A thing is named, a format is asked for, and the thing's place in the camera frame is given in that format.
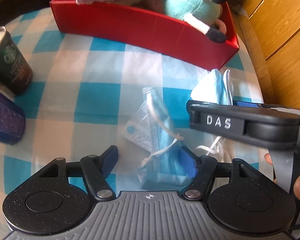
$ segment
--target green can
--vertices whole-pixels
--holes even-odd
[[[22,94],[32,80],[32,69],[4,26],[0,27],[0,90]]]

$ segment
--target face mask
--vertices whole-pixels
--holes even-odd
[[[126,124],[124,136],[151,154],[138,169],[145,189],[156,190],[160,184],[182,186],[190,178],[180,165],[183,137],[174,134],[173,123],[161,98],[153,88],[143,89],[144,102]]]
[[[222,77],[217,69],[213,69],[192,90],[190,96],[197,101],[232,106],[233,90],[230,70],[227,69]],[[221,136],[216,136],[210,147],[200,145],[197,149],[205,150],[206,155],[215,157],[219,162],[231,161],[231,156],[225,147],[225,139]]]

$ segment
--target checkered tablecloth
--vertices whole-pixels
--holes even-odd
[[[142,88],[155,87],[190,149],[208,145],[211,135],[190,130],[186,102],[207,71],[183,61],[115,41],[60,33],[50,8],[18,17],[7,26],[34,71],[33,82],[14,102],[26,114],[26,130],[14,145],[0,143],[0,239],[9,233],[2,214],[6,195],[56,157],[78,161],[100,155],[110,145],[119,161],[107,179],[120,190],[139,190],[135,175],[149,153],[121,137],[127,120],[142,103]],[[262,102],[247,50],[221,69],[230,68],[234,99]],[[265,150],[231,142],[234,156],[271,176]],[[70,179],[82,185],[79,179]]]

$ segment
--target plush toy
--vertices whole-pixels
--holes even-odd
[[[226,42],[226,25],[219,20],[221,3],[227,0],[163,0],[166,15],[183,20],[205,34],[211,41]]]

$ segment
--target black circular disc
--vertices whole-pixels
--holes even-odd
[[[9,226],[32,235],[64,232],[81,223],[91,209],[89,196],[60,178],[31,179],[3,202]]]
[[[26,206],[35,212],[51,212],[61,206],[63,197],[54,191],[39,191],[26,199]]]
[[[272,182],[244,181],[223,185],[211,193],[208,207],[212,215],[244,234],[287,230],[296,210],[293,197]]]

